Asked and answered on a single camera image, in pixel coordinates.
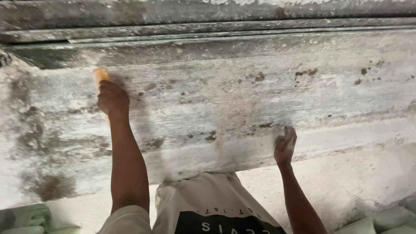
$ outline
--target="floor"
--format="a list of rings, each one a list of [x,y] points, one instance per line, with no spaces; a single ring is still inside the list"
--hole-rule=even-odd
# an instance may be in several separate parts
[[[379,148],[294,162],[297,179],[328,231],[374,211],[394,206],[416,193],[416,144]],[[244,187],[290,233],[277,166],[237,172]],[[151,224],[155,222],[150,186]],[[79,226],[96,233],[111,208],[109,192],[46,203],[59,227]]]

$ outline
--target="fingers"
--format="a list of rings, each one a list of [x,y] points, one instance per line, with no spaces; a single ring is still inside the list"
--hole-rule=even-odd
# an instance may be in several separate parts
[[[285,136],[279,136],[277,141],[276,141],[276,148],[275,150],[283,150],[283,146],[285,145],[286,142],[286,137]]]
[[[292,126],[285,127],[286,141],[283,145],[283,150],[293,150],[296,144],[297,135],[295,129]]]
[[[293,127],[292,128],[292,135],[293,135],[293,147],[295,147],[296,145],[296,140],[297,140],[297,135],[296,135],[296,131]]]

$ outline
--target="weathered wall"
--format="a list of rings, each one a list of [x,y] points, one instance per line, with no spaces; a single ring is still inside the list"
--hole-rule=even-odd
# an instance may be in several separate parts
[[[148,48],[156,60],[165,52],[188,54],[184,61],[109,70],[130,95],[155,184],[271,165],[283,124],[298,131],[295,160],[416,142],[415,38],[415,30],[239,37],[199,44],[200,54],[188,50],[192,40]],[[215,57],[221,50],[227,56]],[[84,53],[83,63],[109,62],[107,52]],[[108,191],[111,141],[93,68],[39,70],[14,59],[0,69],[0,208]]]

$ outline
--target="gray surface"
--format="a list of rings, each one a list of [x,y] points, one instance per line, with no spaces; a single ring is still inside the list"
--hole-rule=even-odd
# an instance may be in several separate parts
[[[188,22],[287,20],[354,17],[411,17],[415,1],[330,0],[254,1],[251,4],[201,0],[35,0],[0,1],[0,29],[152,25]]]
[[[326,51],[331,43],[336,43],[338,50],[354,50],[367,44],[368,38],[397,32],[400,30],[314,32],[87,44],[57,43],[18,45],[5,47],[4,50],[40,69],[57,69],[316,52]],[[402,32],[412,35],[416,30],[403,30]],[[355,44],[341,43],[346,38]]]
[[[83,38],[128,37],[201,32],[242,33],[236,31],[304,29],[318,27],[404,26],[415,25],[416,18],[347,18],[316,20],[274,20],[246,22],[208,22],[169,25],[18,30],[0,32],[0,42],[37,42]]]
[[[283,124],[299,134],[295,161],[416,142],[415,38],[415,30],[302,33],[122,43],[123,53],[88,44],[73,58],[91,67],[58,70],[14,58],[0,70],[0,208],[108,191],[110,133],[92,69],[129,57],[131,45],[143,64],[109,70],[130,95],[132,129],[157,184],[272,165]]]
[[[280,30],[256,30],[239,32],[203,32],[203,33],[183,33],[135,37],[105,37],[69,40],[70,43],[95,43],[95,42],[125,42],[125,41],[145,41],[145,40],[169,40],[183,38],[207,38],[207,37],[232,37],[232,36],[252,36],[269,34],[287,34],[301,32],[340,32],[340,31],[362,31],[362,30],[386,30],[386,29],[414,29],[416,26],[378,26],[378,27],[318,27],[318,28],[299,28],[299,29],[280,29]]]

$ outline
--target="right hand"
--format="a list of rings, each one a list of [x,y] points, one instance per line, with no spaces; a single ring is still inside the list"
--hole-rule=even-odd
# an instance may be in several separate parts
[[[98,95],[98,107],[108,117],[129,117],[130,99],[126,91],[113,82],[102,80],[100,82],[100,94]]]
[[[285,127],[285,135],[276,142],[275,160],[279,167],[290,166],[296,144],[296,132],[292,126]]]

